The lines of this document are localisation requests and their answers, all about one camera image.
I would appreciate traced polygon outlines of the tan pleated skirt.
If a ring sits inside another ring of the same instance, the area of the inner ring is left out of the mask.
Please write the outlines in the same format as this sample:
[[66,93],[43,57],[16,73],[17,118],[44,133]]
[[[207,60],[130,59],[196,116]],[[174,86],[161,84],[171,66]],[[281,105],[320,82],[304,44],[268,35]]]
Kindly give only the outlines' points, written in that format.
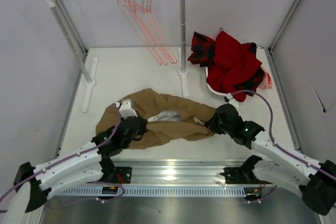
[[147,132],[141,140],[133,141],[130,149],[144,150],[180,138],[199,141],[215,134],[205,126],[216,111],[211,106],[170,94],[157,93],[150,88],[122,98],[126,99],[132,100],[137,114],[148,121]]

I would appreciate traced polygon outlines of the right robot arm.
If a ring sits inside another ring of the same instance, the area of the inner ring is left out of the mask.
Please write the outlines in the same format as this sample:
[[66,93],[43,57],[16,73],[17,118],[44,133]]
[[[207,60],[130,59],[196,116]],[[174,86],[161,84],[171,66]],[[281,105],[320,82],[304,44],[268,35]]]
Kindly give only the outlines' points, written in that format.
[[286,189],[322,216],[335,208],[334,162],[322,163],[272,140],[270,132],[253,121],[244,121],[230,104],[219,106],[205,126],[266,157],[252,155],[242,164],[247,180],[254,176]]

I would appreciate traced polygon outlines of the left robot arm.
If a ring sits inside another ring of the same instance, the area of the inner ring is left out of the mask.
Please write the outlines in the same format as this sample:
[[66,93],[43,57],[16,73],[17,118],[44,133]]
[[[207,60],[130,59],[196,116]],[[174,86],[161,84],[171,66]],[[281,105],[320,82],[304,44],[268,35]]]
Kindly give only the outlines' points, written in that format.
[[56,194],[85,183],[111,182],[116,167],[111,157],[141,140],[147,132],[147,121],[128,117],[92,138],[83,147],[64,157],[33,166],[26,162],[18,168],[13,185],[18,192],[24,183],[30,184],[25,213],[43,206]]

